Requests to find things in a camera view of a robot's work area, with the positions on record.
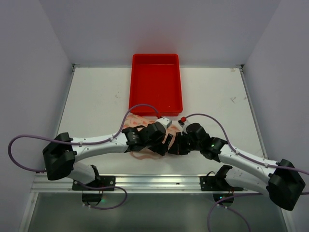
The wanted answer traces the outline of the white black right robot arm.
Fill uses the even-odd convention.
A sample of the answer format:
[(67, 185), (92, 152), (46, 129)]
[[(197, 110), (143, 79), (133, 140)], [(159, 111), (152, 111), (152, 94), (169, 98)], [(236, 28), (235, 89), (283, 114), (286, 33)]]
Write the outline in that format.
[(234, 148), (228, 139), (211, 137), (199, 123), (178, 121), (182, 128), (169, 149), (175, 155), (198, 151), (208, 160), (222, 163), (216, 173), (217, 185), (223, 189), (243, 188), (268, 196), (270, 200), (292, 211), (306, 184), (294, 165), (260, 158)]

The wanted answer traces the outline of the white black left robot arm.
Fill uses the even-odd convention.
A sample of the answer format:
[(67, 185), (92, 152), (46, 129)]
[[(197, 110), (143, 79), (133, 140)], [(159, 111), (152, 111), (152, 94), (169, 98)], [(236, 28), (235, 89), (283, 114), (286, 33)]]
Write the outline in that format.
[(90, 189), (100, 186), (96, 166), (82, 160), (111, 153), (140, 152), (150, 148), (160, 155), (167, 152), (172, 136), (167, 133), (170, 119), (162, 117), (147, 126), (127, 127), (119, 133), (71, 138), (67, 132), (59, 134), (42, 151), (47, 178), (50, 181), (70, 178)]

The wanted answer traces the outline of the pink tulip mesh laundry bag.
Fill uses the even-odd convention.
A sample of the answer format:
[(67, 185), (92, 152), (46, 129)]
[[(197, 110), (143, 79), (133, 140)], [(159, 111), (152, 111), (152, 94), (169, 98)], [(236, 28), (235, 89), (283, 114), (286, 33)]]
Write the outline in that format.
[(138, 160), (157, 160), (165, 156), (180, 130), (173, 124), (164, 127), (158, 120), (129, 115), (124, 120), (122, 133), (127, 138), (126, 152)]

